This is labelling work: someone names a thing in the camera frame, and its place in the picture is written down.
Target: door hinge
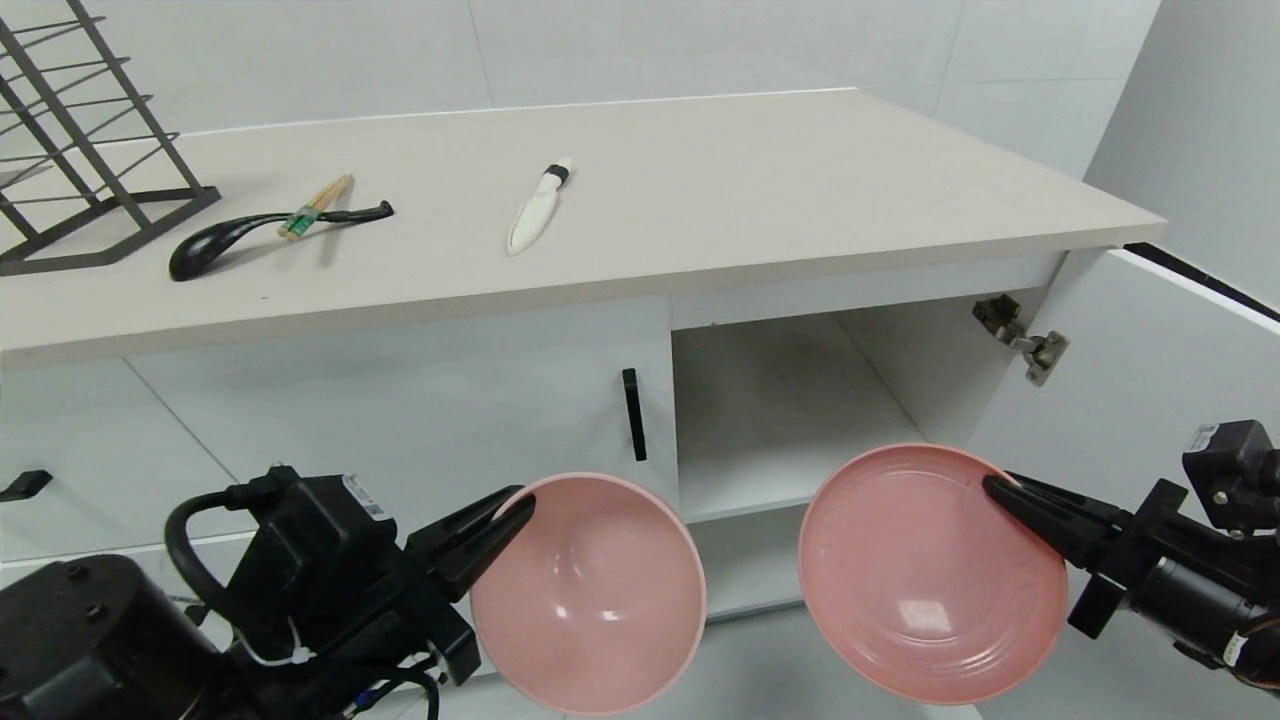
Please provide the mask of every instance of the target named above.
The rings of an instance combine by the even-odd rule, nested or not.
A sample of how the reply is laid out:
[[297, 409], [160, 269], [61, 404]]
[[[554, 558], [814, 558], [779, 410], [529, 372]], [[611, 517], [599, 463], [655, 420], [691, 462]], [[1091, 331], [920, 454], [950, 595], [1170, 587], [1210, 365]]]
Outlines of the door hinge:
[[1070, 345], [1061, 333], [1050, 331], [1044, 336], [1027, 336], [1027, 328], [1018, 322], [1023, 306], [1007, 295], [988, 297], [973, 304], [973, 316], [987, 328], [1001, 345], [1021, 352], [1027, 360], [1027, 379], [1036, 387], [1044, 384]]

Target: open cabinet door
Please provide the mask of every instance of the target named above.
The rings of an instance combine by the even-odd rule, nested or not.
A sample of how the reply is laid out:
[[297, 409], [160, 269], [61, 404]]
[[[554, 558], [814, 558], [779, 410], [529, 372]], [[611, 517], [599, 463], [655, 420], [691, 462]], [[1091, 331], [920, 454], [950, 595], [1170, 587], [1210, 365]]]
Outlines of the open cabinet door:
[[[1044, 387], [1015, 361], [969, 448], [1001, 466], [1135, 510], [1157, 478], [1187, 486], [1204, 423], [1257, 419], [1280, 439], [1280, 323], [1123, 250], [1073, 254], [1033, 327], [1070, 340]], [[1204, 521], [1194, 500], [1183, 511]], [[1073, 569], [1071, 601], [1087, 575]], [[1098, 641], [1065, 626], [986, 720], [1275, 717], [1276, 701], [1179, 655], [1121, 612]]]

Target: white countertop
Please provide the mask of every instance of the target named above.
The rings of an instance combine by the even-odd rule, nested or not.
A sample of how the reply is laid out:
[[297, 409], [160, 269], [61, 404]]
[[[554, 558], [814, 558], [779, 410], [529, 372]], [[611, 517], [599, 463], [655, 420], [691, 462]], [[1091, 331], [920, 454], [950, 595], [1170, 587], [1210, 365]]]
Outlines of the white countertop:
[[[0, 278], [0, 368], [1108, 246], [1162, 225], [856, 90], [282, 126], [179, 149], [223, 200], [115, 265]], [[111, 149], [120, 165], [129, 150]], [[508, 258], [517, 208], [562, 156], [576, 172], [550, 227]], [[163, 158], [129, 188], [177, 184]], [[342, 173], [357, 178], [343, 206], [387, 199], [397, 215], [317, 225], [294, 246], [269, 225], [228, 252], [230, 266], [169, 279], [170, 252], [196, 229], [292, 211]], [[91, 225], [77, 247], [122, 227]], [[0, 247], [14, 245], [13, 228], [0, 232]]]

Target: white wall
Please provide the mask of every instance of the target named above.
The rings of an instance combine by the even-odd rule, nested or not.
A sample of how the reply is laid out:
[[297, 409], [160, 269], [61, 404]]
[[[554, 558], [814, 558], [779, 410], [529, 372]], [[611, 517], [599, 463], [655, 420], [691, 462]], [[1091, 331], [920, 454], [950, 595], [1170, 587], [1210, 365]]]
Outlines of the white wall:
[[1085, 179], [1165, 215], [1161, 246], [1280, 309], [1277, 38], [1277, 0], [1165, 0]]
[[[861, 86], [1080, 177], [1160, 0], [97, 0], [184, 132]], [[5, 0], [13, 26], [61, 12]], [[61, 53], [54, 47], [46, 53]]]

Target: pink plate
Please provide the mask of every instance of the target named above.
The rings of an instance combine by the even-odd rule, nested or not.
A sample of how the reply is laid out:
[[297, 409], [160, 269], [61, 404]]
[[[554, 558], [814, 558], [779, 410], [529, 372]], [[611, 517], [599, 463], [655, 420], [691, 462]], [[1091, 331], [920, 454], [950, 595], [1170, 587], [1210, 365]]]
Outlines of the pink plate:
[[471, 591], [489, 659], [557, 712], [616, 715], [657, 698], [694, 659], [707, 621], [707, 579], [685, 524], [609, 475], [538, 480], [503, 510], [529, 493], [532, 520]]
[[1066, 568], [987, 498], [988, 474], [1009, 478], [955, 448], [887, 446], [837, 470], [805, 514], [809, 611], [836, 653], [887, 691], [979, 702], [1030, 676], [1057, 642]]

